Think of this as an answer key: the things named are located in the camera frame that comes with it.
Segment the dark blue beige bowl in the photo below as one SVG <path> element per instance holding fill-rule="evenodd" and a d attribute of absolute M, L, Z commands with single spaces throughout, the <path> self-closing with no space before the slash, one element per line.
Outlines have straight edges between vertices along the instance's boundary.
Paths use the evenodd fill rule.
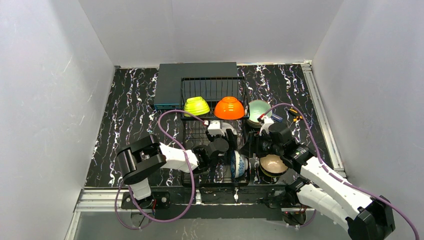
<path fill-rule="evenodd" d="M 278 155 L 269 154 L 259 159 L 261 171 L 269 177 L 276 178 L 287 172 L 289 169 Z"/>

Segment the blue patterned bowl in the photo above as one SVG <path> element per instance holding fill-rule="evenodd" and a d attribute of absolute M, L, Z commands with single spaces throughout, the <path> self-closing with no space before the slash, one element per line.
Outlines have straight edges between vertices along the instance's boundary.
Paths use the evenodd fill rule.
<path fill-rule="evenodd" d="M 230 154 L 230 172 L 233 179 L 243 176 L 248 167 L 249 160 L 245 155 L 240 154 L 237 150 Z"/>

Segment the orange white bowl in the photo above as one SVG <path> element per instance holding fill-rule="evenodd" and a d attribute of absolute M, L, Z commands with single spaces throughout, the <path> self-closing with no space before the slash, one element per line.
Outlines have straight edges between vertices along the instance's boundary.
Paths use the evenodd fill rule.
<path fill-rule="evenodd" d="M 222 120 L 238 120 L 245 116 L 245 109 L 234 96 L 225 96 L 216 104 L 214 115 Z"/>

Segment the green white bowl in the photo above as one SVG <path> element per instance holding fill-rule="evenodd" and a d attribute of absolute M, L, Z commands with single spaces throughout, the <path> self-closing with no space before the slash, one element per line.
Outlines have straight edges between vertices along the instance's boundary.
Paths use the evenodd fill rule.
<path fill-rule="evenodd" d="M 188 98 L 184 103 L 183 110 L 194 116 L 204 115 L 211 111 L 208 103 L 201 96 Z"/>

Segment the dark striped white bowl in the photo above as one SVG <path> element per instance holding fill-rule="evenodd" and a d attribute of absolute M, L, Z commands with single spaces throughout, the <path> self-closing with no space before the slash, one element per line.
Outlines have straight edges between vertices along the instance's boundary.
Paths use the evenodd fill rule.
<path fill-rule="evenodd" d="M 237 136 L 237 130 L 228 122 L 221 122 L 221 128 L 224 135 L 227 135 L 227 132 L 230 131 L 233 135 Z"/>

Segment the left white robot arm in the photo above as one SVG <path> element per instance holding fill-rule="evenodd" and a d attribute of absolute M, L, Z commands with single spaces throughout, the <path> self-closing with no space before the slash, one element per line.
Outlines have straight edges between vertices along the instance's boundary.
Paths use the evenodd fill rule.
<path fill-rule="evenodd" d="M 123 184 L 130 186 L 136 200 L 150 197 L 148 177 L 160 168 L 203 173 L 218 164 L 227 152 L 237 147 L 237 131 L 225 126 L 220 130 L 206 131 L 209 144 L 198 145 L 183 151 L 159 141 L 155 135 L 148 135 L 123 147 L 116 156 L 123 177 Z"/>

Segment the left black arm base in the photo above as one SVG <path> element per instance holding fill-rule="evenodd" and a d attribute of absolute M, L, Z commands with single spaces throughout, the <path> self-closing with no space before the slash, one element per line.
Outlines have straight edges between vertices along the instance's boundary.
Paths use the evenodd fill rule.
<path fill-rule="evenodd" d="M 171 206 L 171 195 L 167 191 L 155 191 L 150 196 L 136 200 L 136 202 L 141 209 L 153 217 L 157 210 L 166 210 Z M 135 210 L 139 215 L 143 216 L 132 202 L 128 191 L 122 195 L 120 209 Z"/>

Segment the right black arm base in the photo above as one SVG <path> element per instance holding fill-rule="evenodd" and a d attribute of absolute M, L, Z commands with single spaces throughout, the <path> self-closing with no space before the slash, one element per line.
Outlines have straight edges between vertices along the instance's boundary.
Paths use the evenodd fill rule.
<path fill-rule="evenodd" d="M 283 190 L 277 191 L 272 189 L 266 194 L 265 198 L 259 198 L 256 202 L 264 204 L 270 209 L 299 207 L 297 210 L 283 210 L 283 221 L 287 227 L 295 229 L 304 228 L 315 219 L 317 210 L 315 209 L 312 216 L 308 219 L 306 210 L 309 206 L 301 203 L 297 194 L 300 193 L 301 188 L 313 186 L 309 180 L 299 177 L 294 182 L 285 185 Z"/>

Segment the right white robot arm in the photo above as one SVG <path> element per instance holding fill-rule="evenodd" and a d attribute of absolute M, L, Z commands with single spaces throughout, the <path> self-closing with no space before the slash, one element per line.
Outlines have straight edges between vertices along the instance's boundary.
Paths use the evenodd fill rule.
<path fill-rule="evenodd" d="M 297 172 L 298 179 L 285 188 L 287 198 L 327 216 L 352 240 L 384 240 L 396 229 L 386 198 L 349 187 L 349 182 L 319 160 L 307 145 L 297 143 L 284 123 L 250 132 L 243 150 L 257 157 L 275 155 Z"/>

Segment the blue red screwdriver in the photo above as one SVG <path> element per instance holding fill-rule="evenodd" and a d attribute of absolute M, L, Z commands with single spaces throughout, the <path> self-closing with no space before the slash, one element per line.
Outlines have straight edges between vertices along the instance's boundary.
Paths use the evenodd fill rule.
<path fill-rule="evenodd" d="M 274 113 L 270 116 L 270 118 L 271 118 L 273 121 L 275 121 L 275 122 L 279 122 L 279 123 L 281 123 L 281 122 L 283 121 L 283 118 L 282 118 L 282 117 L 280 117 L 279 115 L 274 114 Z"/>

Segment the pale green bowl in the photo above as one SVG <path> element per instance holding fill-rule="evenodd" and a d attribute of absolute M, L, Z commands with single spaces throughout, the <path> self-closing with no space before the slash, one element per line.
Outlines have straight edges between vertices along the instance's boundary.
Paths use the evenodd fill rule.
<path fill-rule="evenodd" d="M 264 100 L 252 100 L 248 103 L 249 107 L 249 119 L 246 121 L 247 124 L 252 128 L 261 128 L 261 123 L 258 118 L 271 108 L 271 105 Z"/>

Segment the dark grey flat box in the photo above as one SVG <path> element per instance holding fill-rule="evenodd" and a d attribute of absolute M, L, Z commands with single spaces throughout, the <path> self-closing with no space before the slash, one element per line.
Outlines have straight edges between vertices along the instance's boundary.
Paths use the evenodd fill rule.
<path fill-rule="evenodd" d="M 156 110 L 182 109 L 185 98 L 199 93 L 199 82 L 237 75 L 236 62 L 161 63 L 152 106 Z"/>

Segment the aluminium table edge rail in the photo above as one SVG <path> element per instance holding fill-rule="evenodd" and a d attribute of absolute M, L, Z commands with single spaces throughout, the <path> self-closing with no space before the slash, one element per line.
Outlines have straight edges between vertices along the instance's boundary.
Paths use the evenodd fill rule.
<path fill-rule="evenodd" d="M 312 65 L 310 62 L 302 62 L 300 63 L 307 87 L 309 89 L 310 96 L 312 98 L 312 102 L 314 104 L 315 112 L 320 123 L 321 131 L 324 137 L 325 144 L 328 149 L 328 155 L 331 160 L 333 169 L 343 178 L 346 178 L 345 168 L 340 156 L 340 152 L 337 148 L 329 120 L 327 118 L 324 105 L 319 93 L 319 89 L 317 83 L 315 81 Z"/>

